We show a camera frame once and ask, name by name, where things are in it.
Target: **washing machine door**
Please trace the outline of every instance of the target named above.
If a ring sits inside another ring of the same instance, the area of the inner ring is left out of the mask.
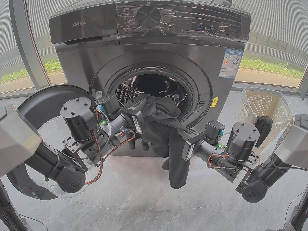
[[[69,130],[60,116],[61,107],[70,99],[87,97],[93,105],[94,98],[80,87],[54,85],[43,88],[22,102],[19,112],[37,129],[41,137],[55,148],[61,148],[61,141],[55,137],[69,135]],[[57,197],[69,198],[74,195],[62,192],[55,182],[44,181],[44,176],[22,163],[7,174],[13,186],[24,195],[40,200]]]

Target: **control knob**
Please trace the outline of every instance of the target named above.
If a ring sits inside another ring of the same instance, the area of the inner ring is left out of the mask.
[[[136,20],[142,27],[156,27],[160,22],[160,12],[156,7],[146,5],[138,10]]]

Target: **gray tile floor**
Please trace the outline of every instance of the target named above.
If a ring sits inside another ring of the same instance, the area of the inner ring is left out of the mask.
[[[219,117],[227,127],[241,95],[241,92],[229,94]],[[285,98],[293,114],[308,113],[307,98],[304,101],[298,96]],[[17,210],[44,222],[49,231],[277,230],[283,226],[289,203],[308,183],[307,172],[289,170],[262,201],[250,204],[234,190],[235,184],[208,169],[198,158],[191,160],[187,184],[172,189],[168,172],[161,168],[163,162],[158,157],[111,156],[104,163],[101,179],[67,200],[35,200],[19,193],[5,176],[2,181]],[[299,199],[290,206],[289,212]],[[34,231],[44,230],[35,221],[29,223]],[[2,223],[0,230],[7,230]]]

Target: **energy label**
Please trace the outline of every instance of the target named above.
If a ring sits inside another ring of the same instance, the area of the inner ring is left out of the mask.
[[[238,67],[240,66],[241,63],[242,56],[243,56],[243,51],[226,49],[219,77],[235,78],[236,73],[238,71]]]

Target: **white laundry basket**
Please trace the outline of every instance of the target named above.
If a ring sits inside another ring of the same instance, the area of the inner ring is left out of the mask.
[[[232,125],[239,121],[255,124],[257,116],[269,116],[273,120],[271,132],[258,149],[262,152],[289,124],[293,115],[282,93],[263,88],[245,87],[242,102],[233,117]]]

